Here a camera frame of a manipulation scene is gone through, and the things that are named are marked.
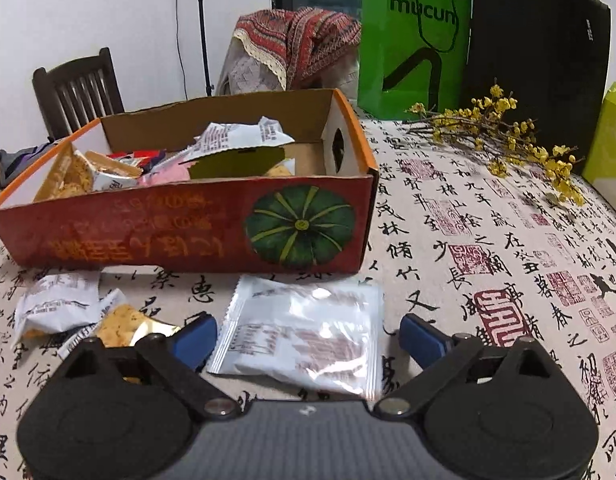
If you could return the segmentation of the white silver snack packet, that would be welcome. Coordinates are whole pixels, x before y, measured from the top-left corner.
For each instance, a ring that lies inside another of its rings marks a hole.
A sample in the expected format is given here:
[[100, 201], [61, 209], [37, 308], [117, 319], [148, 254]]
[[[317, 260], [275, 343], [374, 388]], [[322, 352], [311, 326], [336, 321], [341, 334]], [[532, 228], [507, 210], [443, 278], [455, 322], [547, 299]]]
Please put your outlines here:
[[206, 370], [374, 401], [383, 319], [383, 290], [354, 278], [289, 284], [244, 275]]

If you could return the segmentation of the pumpkin seed oat crisp packet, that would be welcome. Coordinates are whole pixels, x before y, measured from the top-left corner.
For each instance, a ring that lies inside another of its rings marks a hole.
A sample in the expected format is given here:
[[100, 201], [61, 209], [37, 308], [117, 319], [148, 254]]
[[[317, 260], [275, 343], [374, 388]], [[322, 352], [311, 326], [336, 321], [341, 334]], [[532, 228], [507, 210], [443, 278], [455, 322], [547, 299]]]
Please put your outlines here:
[[141, 168], [93, 151], [82, 153], [68, 142], [55, 157], [34, 202], [134, 188], [141, 176]]

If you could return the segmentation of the white orange snack packet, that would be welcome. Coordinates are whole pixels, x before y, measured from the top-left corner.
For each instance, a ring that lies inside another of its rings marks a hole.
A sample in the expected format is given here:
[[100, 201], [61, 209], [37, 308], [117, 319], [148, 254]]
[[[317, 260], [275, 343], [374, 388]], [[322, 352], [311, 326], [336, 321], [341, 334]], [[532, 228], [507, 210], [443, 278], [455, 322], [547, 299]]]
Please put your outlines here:
[[131, 347], [156, 333], [172, 336], [177, 325], [160, 322], [133, 308], [118, 288], [100, 295], [98, 272], [48, 274], [32, 284], [18, 300], [12, 344], [26, 338], [67, 334], [58, 356], [66, 359], [77, 344], [89, 337], [104, 346]]

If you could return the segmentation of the calligraphy print tablecloth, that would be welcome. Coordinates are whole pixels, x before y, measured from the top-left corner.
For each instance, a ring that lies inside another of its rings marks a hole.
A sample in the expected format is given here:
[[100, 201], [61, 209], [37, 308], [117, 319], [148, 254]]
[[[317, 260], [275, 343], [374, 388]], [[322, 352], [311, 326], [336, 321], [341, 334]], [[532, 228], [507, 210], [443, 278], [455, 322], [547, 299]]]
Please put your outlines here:
[[[492, 177], [470, 154], [425, 143], [397, 122], [361, 120], [379, 166], [369, 246], [356, 278], [385, 292], [383, 393], [419, 372], [397, 344], [404, 314], [487, 344], [539, 340], [591, 410], [600, 442], [585, 479], [616, 479], [616, 213], [584, 182], [584, 207], [553, 206], [529, 167]], [[220, 323], [238, 274], [119, 266], [132, 307], [183, 325], [199, 312]], [[61, 364], [64, 337], [11, 347], [14, 309], [49, 271], [23, 269], [0, 240], [0, 479], [29, 479], [16, 427]]]

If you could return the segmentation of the pink snack packet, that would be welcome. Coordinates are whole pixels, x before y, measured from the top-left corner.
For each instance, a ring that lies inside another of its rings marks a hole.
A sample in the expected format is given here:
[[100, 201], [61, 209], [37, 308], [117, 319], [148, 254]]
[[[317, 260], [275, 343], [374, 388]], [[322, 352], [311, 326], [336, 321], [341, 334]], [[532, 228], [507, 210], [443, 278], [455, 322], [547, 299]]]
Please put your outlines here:
[[189, 168], [195, 162], [194, 160], [185, 162], [184, 159], [185, 154], [181, 152], [159, 162], [150, 172], [140, 177], [138, 185], [141, 188], [147, 188], [148, 186], [183, 182], [191, 179]]

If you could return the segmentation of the red cardboard snack box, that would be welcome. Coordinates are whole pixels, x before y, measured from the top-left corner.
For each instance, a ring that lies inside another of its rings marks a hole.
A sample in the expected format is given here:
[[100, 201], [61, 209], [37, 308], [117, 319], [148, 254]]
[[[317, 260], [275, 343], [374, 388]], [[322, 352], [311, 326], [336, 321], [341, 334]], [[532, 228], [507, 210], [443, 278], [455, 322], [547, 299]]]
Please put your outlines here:
[[360, 269], [378, 166], [336, 89], [243, 93], [93, 120], [67, 139], [101, 154], [177, 153], [213, 122], [277, 120], [290, 177], [201, 179], [37, 200], [50, 151], [0, 193], [0, 238], [20, 266], [117, 264], [210, 273]]

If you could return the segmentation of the grey purple pouch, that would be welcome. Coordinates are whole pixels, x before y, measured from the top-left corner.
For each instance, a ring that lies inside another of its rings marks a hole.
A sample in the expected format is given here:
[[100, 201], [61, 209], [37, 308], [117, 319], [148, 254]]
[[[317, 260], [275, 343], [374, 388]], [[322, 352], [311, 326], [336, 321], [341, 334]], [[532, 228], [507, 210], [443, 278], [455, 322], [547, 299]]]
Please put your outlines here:
[[54, 145], [54, 142], [48, 142], [33, 146], [32, 148], [22, 148], [13, 153], [0, 150], [0, 190], [6, 188], [33, 162], [53, 148]]

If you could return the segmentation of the green snack packet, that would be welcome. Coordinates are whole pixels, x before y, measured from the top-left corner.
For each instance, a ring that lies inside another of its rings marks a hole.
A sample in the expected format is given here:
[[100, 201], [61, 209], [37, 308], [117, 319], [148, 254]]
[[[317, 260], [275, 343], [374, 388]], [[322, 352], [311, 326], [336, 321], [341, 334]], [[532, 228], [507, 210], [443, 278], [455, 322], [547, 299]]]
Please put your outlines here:
[[261, 177], [284, 158], [283, 146], [240, 148], [195, 160], [189, 167], [189, 177], [192, 180]]

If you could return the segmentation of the yellow dried flower branch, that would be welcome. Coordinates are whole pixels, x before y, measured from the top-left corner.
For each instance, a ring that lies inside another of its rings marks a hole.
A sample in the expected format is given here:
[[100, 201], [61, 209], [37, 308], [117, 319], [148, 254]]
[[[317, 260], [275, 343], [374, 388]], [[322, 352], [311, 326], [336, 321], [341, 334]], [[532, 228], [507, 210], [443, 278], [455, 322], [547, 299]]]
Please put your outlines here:
[[573, 168], [582, 160], [576, 155], [578, 149], [567, 144], [550, 148], [540, 144], [531, 118], [508, 122], [506, 114], [517, 105], [512, 92], [492, 84], [486, 96], [472, 99], [468, 107], [436, 110], [416, 102], [407, 114], [414, 129], [434, 144], [482, 154], [492, 176], [505, 178], [513, 167], [536, 168], [552, 188], [556, 202], [583, 206], [583, 192], [573, 180]]

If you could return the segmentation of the dark wooden chair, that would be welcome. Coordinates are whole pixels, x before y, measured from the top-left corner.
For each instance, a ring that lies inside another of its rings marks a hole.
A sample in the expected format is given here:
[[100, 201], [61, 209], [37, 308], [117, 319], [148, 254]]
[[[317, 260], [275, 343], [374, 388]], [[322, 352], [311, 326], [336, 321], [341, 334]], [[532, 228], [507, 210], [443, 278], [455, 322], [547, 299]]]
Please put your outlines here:
[[66, 138], [96, 118], [125, 111], [109, 47], [52, 70], [39, 67], [31, 81], [50, 141]]

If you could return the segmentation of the studio light on stand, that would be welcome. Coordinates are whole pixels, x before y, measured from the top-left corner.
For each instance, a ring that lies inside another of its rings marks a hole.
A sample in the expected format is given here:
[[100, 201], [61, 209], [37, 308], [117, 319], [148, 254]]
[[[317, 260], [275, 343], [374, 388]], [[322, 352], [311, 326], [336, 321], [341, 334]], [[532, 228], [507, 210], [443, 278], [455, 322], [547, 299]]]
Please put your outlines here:
[[206, 96], [212, 96], [213, 85], [210, 77], [209, 55], [207, 47], [207, 32], [205, 18], [205, 0], [197, 0], [199, 44], [201, 45], [201, 57], [203, 58], [203, 70]]

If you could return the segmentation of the black paper bag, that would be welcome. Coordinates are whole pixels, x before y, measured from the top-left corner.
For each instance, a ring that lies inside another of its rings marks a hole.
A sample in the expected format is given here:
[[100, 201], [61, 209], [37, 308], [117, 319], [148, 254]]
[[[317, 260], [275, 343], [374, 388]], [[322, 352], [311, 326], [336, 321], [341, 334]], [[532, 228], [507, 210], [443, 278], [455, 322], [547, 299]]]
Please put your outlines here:
[[472, 0], [462, 102], [498, 84], [518, 102], [505, 119], [533, 119], [544, 148], [573, 148], [580, 174], [603, 103], [610, 32], [600, 0]]

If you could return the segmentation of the green mucun paper bag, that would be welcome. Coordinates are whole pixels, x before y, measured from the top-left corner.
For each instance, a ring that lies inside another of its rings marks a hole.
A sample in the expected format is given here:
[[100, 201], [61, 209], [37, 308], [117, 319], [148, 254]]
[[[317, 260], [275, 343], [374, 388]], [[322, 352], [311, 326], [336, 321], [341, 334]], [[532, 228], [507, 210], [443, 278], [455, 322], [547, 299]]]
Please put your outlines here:
[[459, 106], [472, 0], [362, 0], [358, 106], [379, 119]]

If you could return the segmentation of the chair with red patterned cloth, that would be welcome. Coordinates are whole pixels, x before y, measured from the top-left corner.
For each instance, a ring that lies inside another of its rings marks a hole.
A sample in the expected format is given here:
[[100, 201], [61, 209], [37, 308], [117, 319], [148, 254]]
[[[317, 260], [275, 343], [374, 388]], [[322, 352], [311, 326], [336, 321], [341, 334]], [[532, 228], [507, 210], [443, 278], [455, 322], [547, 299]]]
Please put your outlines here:
[[218, 96], [336, 88], [358, 96], [361, 22], [305, 6], [259, 10], [237, 20], [219, 76]]

